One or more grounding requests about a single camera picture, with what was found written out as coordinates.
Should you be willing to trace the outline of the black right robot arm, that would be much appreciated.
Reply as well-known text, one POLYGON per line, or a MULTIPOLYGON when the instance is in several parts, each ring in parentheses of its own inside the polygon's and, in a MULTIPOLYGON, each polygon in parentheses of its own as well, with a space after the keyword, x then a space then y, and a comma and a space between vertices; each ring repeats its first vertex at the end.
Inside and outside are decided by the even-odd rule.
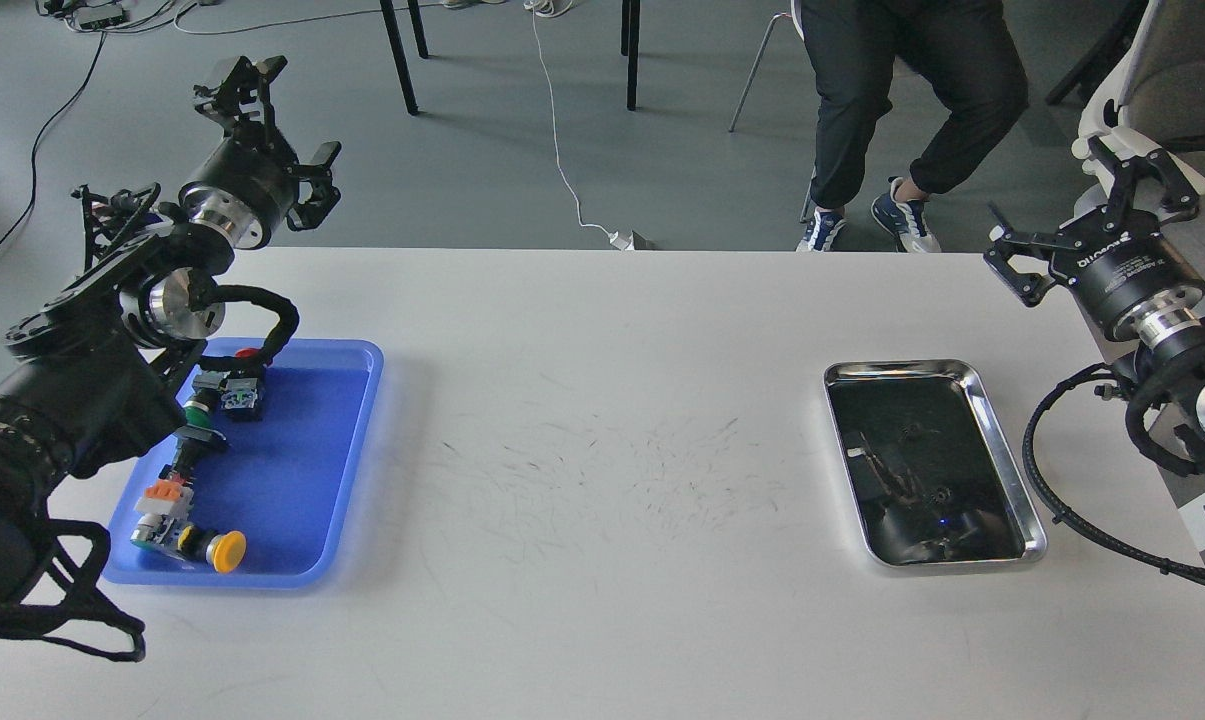
POLYGON ((1205 585, 1205 568, 1097 529, 1038 470, 1038 420, 1070 389, 1097 382, 1125 402, 1125 432, 1142 456, 1175 476, 1205 478, 1205 315, 1195 311, 1205 279, 1163 232, 1166 223, 1197 218, 1205 178, 1131 129, 1078 138, 1074 151, 1100 179, 1104 199, 1053 232, 1015 231, 998 216, 983 258, 1023 305, 1036 306, 1051 288, 1065 288, 1106 340, 1138 342, 1138 350, 1087 366, 1047 393, 1024 432, 1028 480, 1056 523, 1165 576, 1205 585))

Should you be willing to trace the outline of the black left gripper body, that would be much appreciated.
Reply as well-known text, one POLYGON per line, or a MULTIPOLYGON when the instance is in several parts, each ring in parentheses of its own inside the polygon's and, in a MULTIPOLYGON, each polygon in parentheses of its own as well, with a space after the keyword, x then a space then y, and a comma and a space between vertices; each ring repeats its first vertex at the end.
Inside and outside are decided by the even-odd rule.
POLYGON ((180 208, 192 223, 212 228, 233 249, 263 249, 281 225, 300 223, 300 181, 288 173, 299 163, 290 143, 255 146, 223 138, 180 191, 180 208))

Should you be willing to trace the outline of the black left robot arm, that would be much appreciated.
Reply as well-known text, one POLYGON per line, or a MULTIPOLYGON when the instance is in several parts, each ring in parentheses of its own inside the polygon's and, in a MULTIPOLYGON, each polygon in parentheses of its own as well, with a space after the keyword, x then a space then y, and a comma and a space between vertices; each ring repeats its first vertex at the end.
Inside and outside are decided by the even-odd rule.
POLYGON ((131 639, 102 659, 145 659, 145 622, 117 609, 98 582, 108 530, 57 520, 46 502, 66 477, 89 478, 177 437, 171 470, 145 492, 137 542, 177 559, 235 568, 245 539, 189 520, 192 465, 227 447, 210 427, 214 402, 259 380, 299 327, 290 300, 222 284, 235 250, 260 249, 281 224, 310 231, 340 191, 336 141, 302 163, 276 126, 270 85, 286 58, 223 60, 194 90, 223 138, 180 191, 160 185, 102 196, 74 193, 84 216, 84 272, 8 329, 18 366, 0 383, 0 639, 93 653, 57 632, 100 622, 131 639))

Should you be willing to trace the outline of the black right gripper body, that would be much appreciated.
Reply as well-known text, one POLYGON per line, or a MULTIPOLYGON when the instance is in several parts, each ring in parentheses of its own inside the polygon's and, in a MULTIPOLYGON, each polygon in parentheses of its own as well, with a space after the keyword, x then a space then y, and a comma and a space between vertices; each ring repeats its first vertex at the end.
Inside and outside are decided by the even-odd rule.
POLYGON ((1138 337, 1134 306, 1159 295, 1197 305, 1205 279, 1175 250, 1151 211, 1128 211, 1117 234, 1105 231, 1099 208, 1063 225, 1063 277, 1072 279, 1074 295, 1109 341, 1138 337))

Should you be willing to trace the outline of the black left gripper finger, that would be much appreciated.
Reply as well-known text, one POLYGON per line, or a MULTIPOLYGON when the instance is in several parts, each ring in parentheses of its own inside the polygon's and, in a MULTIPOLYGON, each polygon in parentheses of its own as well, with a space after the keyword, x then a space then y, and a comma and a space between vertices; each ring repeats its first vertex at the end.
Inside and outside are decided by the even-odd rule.
POLYGON ((194 110, 223 129, 223 136, 249 149, 277 151, 280 132, 270 102, 270 83, 286 69, 287 58, 261 61, 228 58, 214 64, 212 78, 194 87, 194 110))
POLYGON ((341 191, 333 182, 334 159, 340 155, 342 143, 329 141, 315 151, 308 164, 290 163, 286 175, 296 184, 308 183, 308 197, 290 205, 286 213, 287 228, 292 232, 315 231, 331 214, 341 200, 341 191))

